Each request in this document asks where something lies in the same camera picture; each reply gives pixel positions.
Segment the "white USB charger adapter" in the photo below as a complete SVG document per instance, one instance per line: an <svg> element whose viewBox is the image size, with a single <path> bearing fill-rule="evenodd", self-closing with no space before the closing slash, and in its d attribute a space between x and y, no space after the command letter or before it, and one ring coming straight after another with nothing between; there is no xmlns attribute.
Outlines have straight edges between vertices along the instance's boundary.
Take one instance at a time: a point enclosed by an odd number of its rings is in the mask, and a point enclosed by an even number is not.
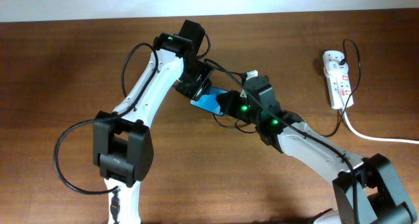
<svg viewBox="0 0 419 224"><path fill-rule="evenodd" d="M346 59L326 59L324 61L324 74L326 77L348 74L348 64Z"/></svg>

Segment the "white power strip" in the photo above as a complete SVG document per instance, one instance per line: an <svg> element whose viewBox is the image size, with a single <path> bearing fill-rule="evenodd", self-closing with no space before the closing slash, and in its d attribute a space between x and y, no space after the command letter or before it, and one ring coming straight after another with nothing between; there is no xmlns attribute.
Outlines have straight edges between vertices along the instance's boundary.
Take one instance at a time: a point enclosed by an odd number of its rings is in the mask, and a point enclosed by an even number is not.
<svg viewBox="0 0 419 224"><path fill-rule="evenodd" d="M323 63L327 58L341 60L344 58L344 54L337 50L327 50L323 54ZM353 97L350 96L352 89L348 74L326 77L326 80L333 109L344 109L344 107L351 107L354 104Z"/></svg>

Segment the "blue Galaxy smartphone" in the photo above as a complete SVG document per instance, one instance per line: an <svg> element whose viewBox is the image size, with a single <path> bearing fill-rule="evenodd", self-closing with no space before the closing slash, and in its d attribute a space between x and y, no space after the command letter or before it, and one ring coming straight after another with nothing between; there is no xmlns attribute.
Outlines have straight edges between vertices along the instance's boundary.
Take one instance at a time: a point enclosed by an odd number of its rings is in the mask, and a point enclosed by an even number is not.
<svg viewBox="0 0 419 224"><path fill-rule="evenodd" d="M190 103L204 111L223 117L225 114L221 111L221 106L217 102L216 97L224 93L227 93L227 91L211 86L207 94L201 95L198 101L191 100Z"/></svg>

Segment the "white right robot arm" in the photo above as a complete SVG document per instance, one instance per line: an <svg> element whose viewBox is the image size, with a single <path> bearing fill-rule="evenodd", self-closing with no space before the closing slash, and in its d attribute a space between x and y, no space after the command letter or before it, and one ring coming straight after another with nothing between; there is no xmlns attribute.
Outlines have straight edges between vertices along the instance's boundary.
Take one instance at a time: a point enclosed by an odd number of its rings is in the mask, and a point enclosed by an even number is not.
<svg viewBox="0 0 419 224"><path fill-rule="evenodd" d="M385 156L364 157L314 132L296 113L281 109L267 77L240 84L216 96L221 112L255 125L261 140L293 157L333 186L337 210L318 219L325 223L415 223L418 214Z"/></svg>

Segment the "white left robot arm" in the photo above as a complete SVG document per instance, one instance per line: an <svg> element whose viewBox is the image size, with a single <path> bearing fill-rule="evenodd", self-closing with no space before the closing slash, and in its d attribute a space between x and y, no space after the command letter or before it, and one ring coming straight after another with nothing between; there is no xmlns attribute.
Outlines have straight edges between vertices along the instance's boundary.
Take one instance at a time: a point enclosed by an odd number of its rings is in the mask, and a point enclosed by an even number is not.
<svg viewBox="0 0 419 224"><path fill-rule="evenodd" d="M185 20L179 33L161 33L145 71L112 113L96 115L93 163L108 189L109 223L140 223L141 182L154 157L151 125L171 88L197 102L210 91L212 70L198 51L207 38L197 22Z"/></svg>

